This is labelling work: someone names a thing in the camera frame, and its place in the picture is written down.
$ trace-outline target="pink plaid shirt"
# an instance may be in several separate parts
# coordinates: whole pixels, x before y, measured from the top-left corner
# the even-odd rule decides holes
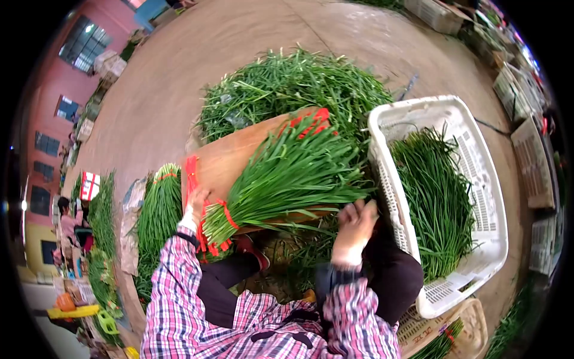
[[[193,235],[186,227],[179,232]],[[328,339],[318,321],[283,322],[294,310],[315,311],[315,303],[277,303],[270,294],[243,292],[233,329],[205,320],[197,297],[201,269],[195,248],[180,237],[168,240],[152,276],[152,301],[143,335],[142,358],[400,358],[396,331],[375,315],[377,295],[367,280],[336,286],[323,307],[332,322]]]

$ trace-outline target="woman in pink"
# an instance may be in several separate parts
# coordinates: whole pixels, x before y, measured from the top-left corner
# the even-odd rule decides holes
[[[83,247],[86,243],[87,234],[88,233],[81,233],[78,234],[79,238],[76,238],[76,234],[74,233],[74,229],[77,227],[84,227],[84,212],[80,209],[81,205],[78,206],[78,211],[76,212],[76,218],[70,217],[69,211],[69,199],[66,197],[60,197],[58,200],[58,208],[60,209],[60,225],[62,228],[62,233],[64,236],[68,237],[70,243],[75,247]]]

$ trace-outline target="concrete floor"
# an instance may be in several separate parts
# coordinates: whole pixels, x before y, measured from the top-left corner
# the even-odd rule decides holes
[[[434,32],[416,18],[349,3],[317,0],[205,0],[154,32],[131,58],[103,103],[90,139],[82,145],[63,193],[77,173],[116,169],[115,197],[149,171],[186,152],[189,128],[201,112],[202,87],[253,61],[268,48],[286,52],[299,43],[310,51],[356,59],[389,78],[395,90],[419,73],[408,95],[454,94],[473,115],[502,130],[508,120],[492,90],[493,74],[460,41]],[[518,272],[528,266],[532,216],[509,138],[480,125],[502,187],[509,228],[504,267],[476,296],[489,333],[512,302]],[[196,141],[187,143],[193,150]],[[119,276],[133,294],[130,278]],[[126,304],[132,327],[142,333],[143,312]]]

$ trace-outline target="green plastic stool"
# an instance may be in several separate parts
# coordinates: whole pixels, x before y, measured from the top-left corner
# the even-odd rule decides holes
[[[119,334],[118,329],[115,327],[115,319],[106,310],[102,309],[98,312],[98,321],[103,331],[107,334]]]

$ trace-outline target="red shoe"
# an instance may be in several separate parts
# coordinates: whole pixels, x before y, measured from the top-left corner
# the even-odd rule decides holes
[[[263,252],[253,246],[253,240],[247,234],[240,234],[234,237],[237,246],[237,253],[251,253],[257,258],[259,262],[259,271],[264,271],[269,268],[271,261]]]

